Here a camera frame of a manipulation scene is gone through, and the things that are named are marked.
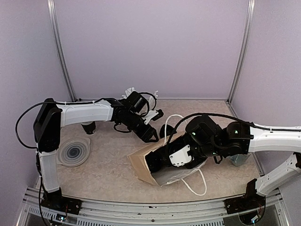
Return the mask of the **brown paper takeout bag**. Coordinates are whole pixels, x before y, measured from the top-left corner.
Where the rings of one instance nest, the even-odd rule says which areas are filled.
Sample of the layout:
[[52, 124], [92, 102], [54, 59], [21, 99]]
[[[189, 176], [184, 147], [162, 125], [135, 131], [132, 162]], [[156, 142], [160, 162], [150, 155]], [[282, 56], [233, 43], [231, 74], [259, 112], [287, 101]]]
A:
[[[151, 185], [166, 186], [182, 181], [186, 187], [197, 196], [207, 193], [207, 184], [201, 167], [206, 163], [206, 157], [199, 156], [197, 144], [183, 132], [176, 133], [165, 150], [167, 140], [173, 127], [168, 124], [172, 117], [183, 118], [180, 114], [170, 115], [160, 130], [160, 140], [127, 156], [138, 179]], [[202, 193], [195, 192], [185, 178], [199, 172], [204, 184]]]

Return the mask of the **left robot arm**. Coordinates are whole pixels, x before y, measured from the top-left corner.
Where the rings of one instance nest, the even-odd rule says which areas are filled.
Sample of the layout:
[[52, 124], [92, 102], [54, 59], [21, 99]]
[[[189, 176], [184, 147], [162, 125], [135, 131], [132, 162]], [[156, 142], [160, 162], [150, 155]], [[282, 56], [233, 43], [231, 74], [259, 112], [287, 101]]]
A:
[[127, 98], [101, 98], [86, 102], [57, 102], [52, 98], [41, 103], [33, 123], [37, 148], [37, 163], [47, 201], [55, 209], [62, 209], [66, 199], [61, 195], [57, 173], [58, 150], [62, 131], [81, 126], [89, 135], [95, 133], [97, 123], [112, 122], [114, 127], [123, 125], [143, 142], [157, 142], [158, 134], [150, 122], [159, 119], [162, 111], [151, 106], [141, 93], [134, 92]]

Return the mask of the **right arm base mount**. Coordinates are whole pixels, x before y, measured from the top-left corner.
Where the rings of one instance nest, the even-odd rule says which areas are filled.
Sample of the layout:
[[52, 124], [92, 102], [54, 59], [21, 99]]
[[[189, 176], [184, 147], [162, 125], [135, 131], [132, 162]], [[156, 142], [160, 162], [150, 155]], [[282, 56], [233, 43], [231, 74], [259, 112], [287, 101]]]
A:
[[257, 179], [253, 179], [247, 183], [244, 195], [228, 198], [224, 201], [227, 214], [239, 213], [265, 206], [266, 198], [257, 194], [255, 188], [256, 182]]

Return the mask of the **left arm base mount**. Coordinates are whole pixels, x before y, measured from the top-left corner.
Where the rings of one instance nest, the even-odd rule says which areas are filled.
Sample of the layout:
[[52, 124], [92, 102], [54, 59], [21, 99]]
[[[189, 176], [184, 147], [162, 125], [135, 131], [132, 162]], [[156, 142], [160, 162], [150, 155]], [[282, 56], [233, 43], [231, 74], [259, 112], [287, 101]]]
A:
[[55, 192], [45, 191], [41, 201], [43, 207], [47, 207], [52, 210], [65, 212], [67, 214], [79, 215], [79, 211], [82, 205], [82, 200], [76, 198], [70, 198], [62, 195], [62, 190]]

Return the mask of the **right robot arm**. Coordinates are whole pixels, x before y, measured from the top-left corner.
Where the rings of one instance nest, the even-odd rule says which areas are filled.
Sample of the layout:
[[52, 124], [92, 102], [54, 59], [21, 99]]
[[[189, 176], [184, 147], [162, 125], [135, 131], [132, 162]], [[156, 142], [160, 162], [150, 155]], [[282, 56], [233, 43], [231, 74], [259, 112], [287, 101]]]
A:
[[259, 195], [268, 195], [301, 172], [300, 127], [268, 127], [233, 121], [222, 129], [208, 115], [201, 115], [187, 124], [185, 132], [199, 145], [200, 154], [206, 157], [226, 158], [263, 151], [291, 152], [277, 168], [248, 184], [251, 191], [240, 199], [245, 209], [252, 208], [259, 201]]

